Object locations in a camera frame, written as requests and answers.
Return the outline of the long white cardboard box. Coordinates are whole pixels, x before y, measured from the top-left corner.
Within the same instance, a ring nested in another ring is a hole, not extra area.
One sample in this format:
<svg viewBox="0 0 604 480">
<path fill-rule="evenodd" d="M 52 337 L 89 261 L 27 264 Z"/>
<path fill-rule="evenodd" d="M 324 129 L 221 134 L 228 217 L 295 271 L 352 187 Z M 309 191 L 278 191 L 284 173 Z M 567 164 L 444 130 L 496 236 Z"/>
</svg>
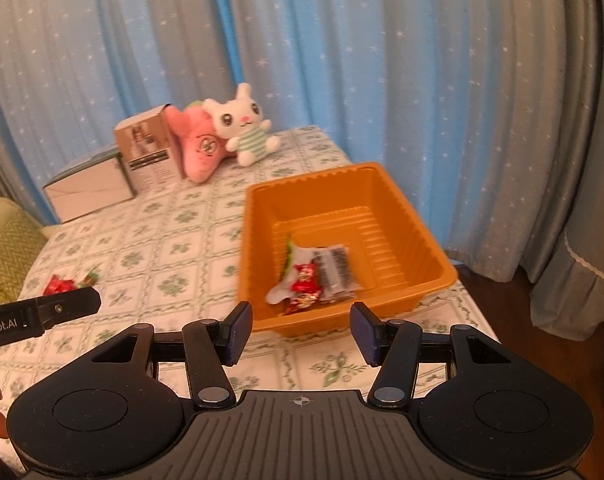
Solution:
<svg viewBox="0 0 604 480">
<path fill-rule="evenodd" d="M 116 145 L 73 162 L 42 188 L 61 223 L 76 220 L 136 196 Z"/>
</svg>

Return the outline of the clear dark snack packet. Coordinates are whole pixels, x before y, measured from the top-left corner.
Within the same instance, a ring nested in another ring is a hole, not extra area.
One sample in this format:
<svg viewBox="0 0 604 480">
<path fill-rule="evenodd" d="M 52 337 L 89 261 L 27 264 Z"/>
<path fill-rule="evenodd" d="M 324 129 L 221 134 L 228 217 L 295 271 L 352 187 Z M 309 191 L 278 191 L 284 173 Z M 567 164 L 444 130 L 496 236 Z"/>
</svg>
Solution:
<svg viewBox="0 0 604 480">
<path fill-rule="evenodd" d="M 349 265 L 349 248 L 344 245 L 315 248 L 311 262 L 317 270 L 320 302 L 333 304 L 355 296 L 359 284 Z"/>
</svg>

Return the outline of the white bunny plush toy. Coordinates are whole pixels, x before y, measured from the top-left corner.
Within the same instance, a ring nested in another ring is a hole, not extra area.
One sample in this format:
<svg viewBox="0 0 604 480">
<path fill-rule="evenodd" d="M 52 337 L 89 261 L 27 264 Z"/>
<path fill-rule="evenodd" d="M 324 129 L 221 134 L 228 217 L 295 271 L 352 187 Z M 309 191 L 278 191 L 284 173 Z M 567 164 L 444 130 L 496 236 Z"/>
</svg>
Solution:
<svg viewBox="0 0 604 480">
<path fill-rule="evenodd" d="M 221 103 L 206 99 L 202 108 L 211 116 L 224 148 L 236 155 L 240 166 L 252 166 L 279 150 L 280 138 L 270 133 L 271 121 L 263 117 L 262 107 L 252 98 L 252 87 L 247 82 L 238 84 L 232 100 Z"/>
</svg>

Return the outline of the small red candy packet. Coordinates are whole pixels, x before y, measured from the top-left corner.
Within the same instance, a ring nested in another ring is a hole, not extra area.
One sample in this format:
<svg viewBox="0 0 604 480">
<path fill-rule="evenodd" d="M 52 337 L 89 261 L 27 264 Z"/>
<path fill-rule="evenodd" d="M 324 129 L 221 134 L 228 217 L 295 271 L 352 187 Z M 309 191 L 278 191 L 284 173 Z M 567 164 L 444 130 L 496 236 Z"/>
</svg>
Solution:
<svg viewBox="0 0 604 480">
<path fill-rule="evenodd" d="M 296 278 L 291 285 L 291 290 L 300 295 L 320 295 L 321 286 L 317 278 L 315 263 L 300 263 L 294 266 Z"/>
</svg>

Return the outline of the orange plastic tray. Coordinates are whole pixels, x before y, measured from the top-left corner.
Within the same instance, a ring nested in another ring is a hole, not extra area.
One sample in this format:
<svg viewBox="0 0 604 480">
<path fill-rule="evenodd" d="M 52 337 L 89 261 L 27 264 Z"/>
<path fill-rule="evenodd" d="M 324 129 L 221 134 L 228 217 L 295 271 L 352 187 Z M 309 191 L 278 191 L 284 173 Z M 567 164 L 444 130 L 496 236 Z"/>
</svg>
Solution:
<svg viewBox="0 0 604 480">
<path fill-rule="evenodd" d="M 380 318 L 413 310 L 457 280 L 439 243 L 378 162 L 257 183 L 245 196 L 238 298 L 251 304 L 255 332 L 294 337 L 346 327 L 351 299 L 293 314 L 267 304 L 288 243 L 347 248 L 355 298 Z"/>
</svg>

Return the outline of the blue star curtain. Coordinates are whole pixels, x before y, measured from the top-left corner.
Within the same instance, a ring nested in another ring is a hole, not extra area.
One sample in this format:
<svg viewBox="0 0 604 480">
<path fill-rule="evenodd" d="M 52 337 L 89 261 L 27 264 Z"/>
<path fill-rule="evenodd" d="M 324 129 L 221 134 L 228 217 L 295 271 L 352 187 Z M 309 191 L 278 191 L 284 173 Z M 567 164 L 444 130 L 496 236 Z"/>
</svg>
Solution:
<svg viewBox="0 0 604 480">
<path fill-rule="evenodd" d="M 0 193 L 122 119 L 231 98 L 381 162 L 451 258 L 531 281 L 569 255 L 597 87 L 596 0 L 0 0 Z"/>
</svg>

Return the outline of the white green snack bag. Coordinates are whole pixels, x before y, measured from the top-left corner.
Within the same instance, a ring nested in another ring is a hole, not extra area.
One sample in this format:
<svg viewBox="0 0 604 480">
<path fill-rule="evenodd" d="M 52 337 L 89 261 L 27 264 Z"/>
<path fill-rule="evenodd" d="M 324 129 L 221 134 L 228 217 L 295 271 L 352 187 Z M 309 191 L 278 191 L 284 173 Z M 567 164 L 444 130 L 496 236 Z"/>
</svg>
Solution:
<svg viewBox="0 0 604 480">
<path fill-rule="evenodd" d="M 285 267 L 281 273 L 280 281 L 266 294 L 266 302 L 271 306 L 284 304 L 285 300 L 296 294 L 291 290 L 291 285 L 296 278 L 294 266 L 300 263 L 311 263 L 313 258 L 312 247 L 300 247 L 293 243 L 291 238 L 287 241 L 287 254 L 285 255 Z"/>
</svg>

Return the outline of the red square snack packet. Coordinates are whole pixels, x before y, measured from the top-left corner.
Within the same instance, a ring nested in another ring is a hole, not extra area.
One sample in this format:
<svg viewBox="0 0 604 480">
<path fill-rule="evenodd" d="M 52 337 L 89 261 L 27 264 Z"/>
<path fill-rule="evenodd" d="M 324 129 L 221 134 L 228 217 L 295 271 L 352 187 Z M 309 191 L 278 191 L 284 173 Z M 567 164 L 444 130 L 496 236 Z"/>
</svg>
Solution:
<svg viewBox="0 0 604 480">
<path fill-rule="evenodd" d="M 71 278 L 61 278 L 58 274 L 53 274 L 42 294 L 44 296 L 52 296 L 71 292 L 76 289 L 78 289 L 78 285 Z"/>
</svg>

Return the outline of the tall beige product box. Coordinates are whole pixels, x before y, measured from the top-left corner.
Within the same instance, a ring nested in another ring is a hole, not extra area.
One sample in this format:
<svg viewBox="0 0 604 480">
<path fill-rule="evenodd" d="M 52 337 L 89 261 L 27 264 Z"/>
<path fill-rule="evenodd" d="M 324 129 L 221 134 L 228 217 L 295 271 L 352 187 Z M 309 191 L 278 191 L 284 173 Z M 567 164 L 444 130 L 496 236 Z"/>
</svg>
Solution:
<svg viewBox="0 0 604 480">
<path fill-rule="evenodd" d="M 167 104 L 123 119 L 114 128 L 114 138 L 134 190 L 180 182 L 185 177 L 179 141 L 165 118 Z"/>
</svg>

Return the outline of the grey lace-trimmed cover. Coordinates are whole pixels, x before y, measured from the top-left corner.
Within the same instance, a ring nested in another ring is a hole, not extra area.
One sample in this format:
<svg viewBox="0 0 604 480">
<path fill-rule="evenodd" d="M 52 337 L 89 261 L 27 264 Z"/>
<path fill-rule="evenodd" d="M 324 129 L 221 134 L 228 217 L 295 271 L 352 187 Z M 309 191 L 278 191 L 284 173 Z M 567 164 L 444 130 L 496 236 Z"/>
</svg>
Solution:
<svg viewBox="0 0 604 480">
<path fill-rule="evenodd" d="M 564 232 L 533 288 L 531 321 L 549 334 L 572 340 L 590 338 L 604 322 L 604 0 L 590 147 Z"/>
</svg>

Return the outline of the green brown candy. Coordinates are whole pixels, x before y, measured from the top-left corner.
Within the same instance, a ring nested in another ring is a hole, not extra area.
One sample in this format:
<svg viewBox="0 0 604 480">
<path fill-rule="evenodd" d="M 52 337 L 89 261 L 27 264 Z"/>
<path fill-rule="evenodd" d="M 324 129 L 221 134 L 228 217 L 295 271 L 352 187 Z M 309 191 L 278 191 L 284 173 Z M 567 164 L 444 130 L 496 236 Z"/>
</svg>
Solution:
<svg viewBox="0 0 604 480">
<path fill-rule="evenodd" d="M 96 285 L 96 282 L 98 280 L 99 280 L 98 270 L 96 270 L 96 268 L 93 268 L 90 271 L 88 271 L 87 274 L 85 275 L 85 278 L 83 278 L 80 281 L 79 287 L 92 287 L 93 285 Z"/>
</svg>

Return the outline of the pink plush toy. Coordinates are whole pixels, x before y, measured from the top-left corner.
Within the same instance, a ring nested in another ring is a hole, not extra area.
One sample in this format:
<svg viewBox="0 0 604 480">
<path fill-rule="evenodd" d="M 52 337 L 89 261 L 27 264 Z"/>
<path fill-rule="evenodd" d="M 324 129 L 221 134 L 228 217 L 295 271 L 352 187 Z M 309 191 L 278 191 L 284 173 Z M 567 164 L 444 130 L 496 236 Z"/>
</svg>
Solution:
<svg viewBox="0 0 604 480">
<path fill-rule="evenodd" d="M 186 177 L 195 184 L 209 180 L 219 164 L 231 156 L 226 142 L 216 133 L 212 116 L 200 103 L 184 110 L 167 105 L 163 115 L 180 144 Z"/>
</svg>

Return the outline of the green floral tablecloth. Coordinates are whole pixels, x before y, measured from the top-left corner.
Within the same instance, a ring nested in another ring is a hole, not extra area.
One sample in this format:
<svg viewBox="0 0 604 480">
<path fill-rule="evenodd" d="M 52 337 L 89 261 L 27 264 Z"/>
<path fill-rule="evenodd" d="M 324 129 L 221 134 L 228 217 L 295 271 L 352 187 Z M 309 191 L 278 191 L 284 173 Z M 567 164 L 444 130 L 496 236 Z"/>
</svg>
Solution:
<svg viewBox="0 0 604 480">
<path fill-rule="evenodd" d="M 28 271 L 18 299 L 39 296 L 53 275 L 79 281 L 93 271 L 100 311 L 0 347 L 0 411 L 6 414 L 25 389 L 134 323 L 173 332 L 198 318 L 224 318 L 236 304 L 245 190 L 351 163 L 320 131 L 281 131 L 280 150 L 251 168 L 227 159 L 205 184 L 163 186 L 63 224 Z M 464 323 L 498 339 L 459 281 L 399 316 L 429 333 Z M 365 365 L 348 330 L 331 330 L 294 338 L 253 333 L 227 374 L 238 396 L 245 389 L 359 389 L 366 396 L 377 370 Z"/>
</svg>

